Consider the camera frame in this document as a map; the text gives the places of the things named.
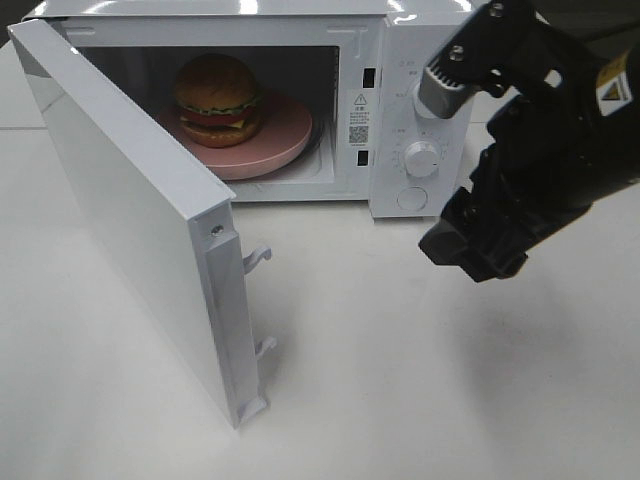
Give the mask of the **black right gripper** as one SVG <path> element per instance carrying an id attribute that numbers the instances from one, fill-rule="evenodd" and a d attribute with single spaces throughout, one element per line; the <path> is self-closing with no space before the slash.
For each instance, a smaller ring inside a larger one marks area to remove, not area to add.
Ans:
<path id="1" fill-rule="evenodd" d="M 417 90 L 440 119 L 479 90 L 519 92 L 488 124 L 472 192 L 458 189 L 418 243 L 477 283 L 515 276 L 529 249 L 639 181 L 639 47 L 606 60 L 536 22 L 528 1 L 488 2 L 436 49 Z"/>

